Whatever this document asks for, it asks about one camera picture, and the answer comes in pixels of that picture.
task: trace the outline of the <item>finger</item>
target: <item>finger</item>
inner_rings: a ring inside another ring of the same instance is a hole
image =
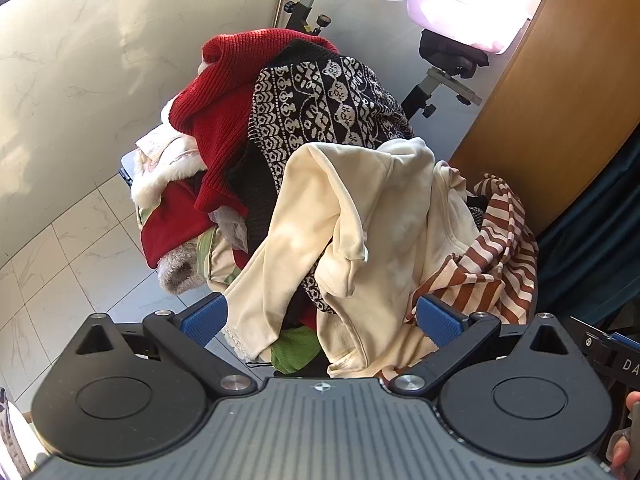
[[[640,392],[631,392],[626,396],[626,406],[629,411],[633,410],[636,402],[640,402]]]
[[[619,467],[617,469],[612,469],[611,474],[615,476],[618,480],[626,480],[625,468]]]
[[[623,436],[620,437],[616,442],[616,445],[613,447],[613,452],[611,453],[611,467],[615,469],[624,465],[626,461],[629,460],[630,454],[631,446],[629,445],[628,440]]]

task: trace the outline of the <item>logo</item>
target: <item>logo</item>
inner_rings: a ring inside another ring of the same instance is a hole
[[[327,384],[327,383],[318,383],[318,384],[314,384],[312,386],[312,388],[314,390],[316,390],[317,392],[320,392],[321,394],[324,394],[325,392],[327,392],[328,390],[333,388],[333,386],[331,386],[330,384]]]
[[[623,369],[625,372],[626,372],[626,371],[629,371],[629,370],[631,370],[631,365],[632,365],[632,364],[633,364],[633,363],[631,362],[631,359],[627,359],[627,360],[625,361],[625,365],[622,367],[622,369]],[[640,365],[636,365],[636,367],[635,367],[633,370],[631,370],[631,373],[632,373],[632,374],[634,374],[634,375],[638,375],[638,372],[640,372]]]

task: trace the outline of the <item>red knit sweater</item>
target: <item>red knit sweater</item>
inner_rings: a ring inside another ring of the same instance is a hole
[[[222,34],[202,47],[202,58],[211,65],[178,95],[169,112],[171,126],[196,138],[209,168],[195,202],[197,210],[208,213],[228,205],[246,215],[244,205],[226,184],[225,170],[244,149],[260,70],[295,38],[337,52],[324,38],[284,28]]]
[[[140,233],[146,264],[155,269],[160,258],[214,225],[206,213],[193,208],[195,193],[184,180],[169,182],[160,205],[146,219]]]

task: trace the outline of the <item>tile floor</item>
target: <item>tile floor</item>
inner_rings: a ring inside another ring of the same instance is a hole
[[[146,266],[129,187],[116,175],[59,216],[0,268],[0,385],[22,412],[52,363],[92,312],[139,322],[161,308],[180,312],[205,287],[171,296]],[[207,348],[247,368],[222,335]],[[273,368],[252,368],[258,382]]]

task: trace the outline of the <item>green fabric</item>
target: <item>green fabric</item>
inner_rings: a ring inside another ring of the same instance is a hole
[[[320,349],[318,336],[309,327],[283,330],[271,345],[271,365],[283,374],[292,374],[308,365]]]
[[[217,226],[210,227],[198,236],[198,249],[196,250],[198,258],[198,274],[204,278],[209,278],[209,265],[211,248],[213,247],[213,238],[216,235]]]
[[[238,275],[240,274],[241,270],[239,269],[239,267],[236,267],[230,275],[228,275],[226,277],[226,280],[223,282],[226,285],[231,285],[234,281],[234,279],[236,279],[238,277]]]

